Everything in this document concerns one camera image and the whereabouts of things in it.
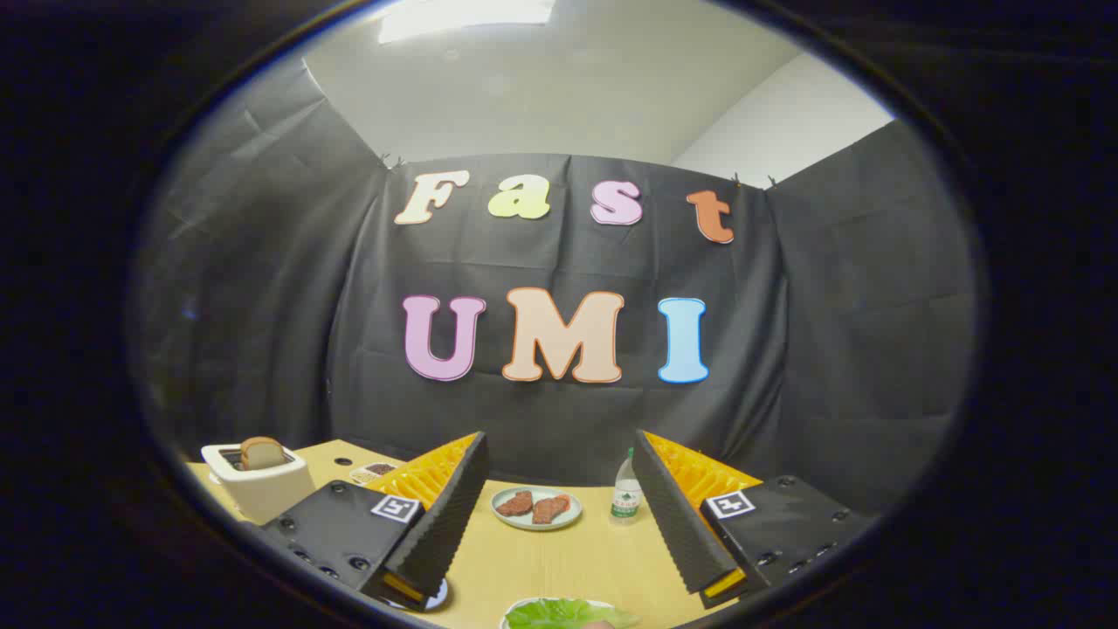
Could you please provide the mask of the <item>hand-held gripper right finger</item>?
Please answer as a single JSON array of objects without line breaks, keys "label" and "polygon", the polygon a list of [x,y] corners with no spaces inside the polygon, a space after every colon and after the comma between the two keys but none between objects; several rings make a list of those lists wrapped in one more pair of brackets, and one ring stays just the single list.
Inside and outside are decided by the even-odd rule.
[{"label": "hand-held gripper right finger", "polygon": [[803,576],[875,522],[795,475],[760,480],[646,430],[632,470],[686,592],[707,609]]}]

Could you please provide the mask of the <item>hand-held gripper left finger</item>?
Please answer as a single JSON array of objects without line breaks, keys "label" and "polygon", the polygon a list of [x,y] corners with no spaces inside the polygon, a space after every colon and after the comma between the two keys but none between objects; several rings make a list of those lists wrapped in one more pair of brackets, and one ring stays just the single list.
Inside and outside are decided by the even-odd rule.
[{"label": "hand-held gripper left finger", "polygon": [[439,593],[490,470],[465,435],[359,487],[326,483],[260,527],[288,563],[421,612]]}]

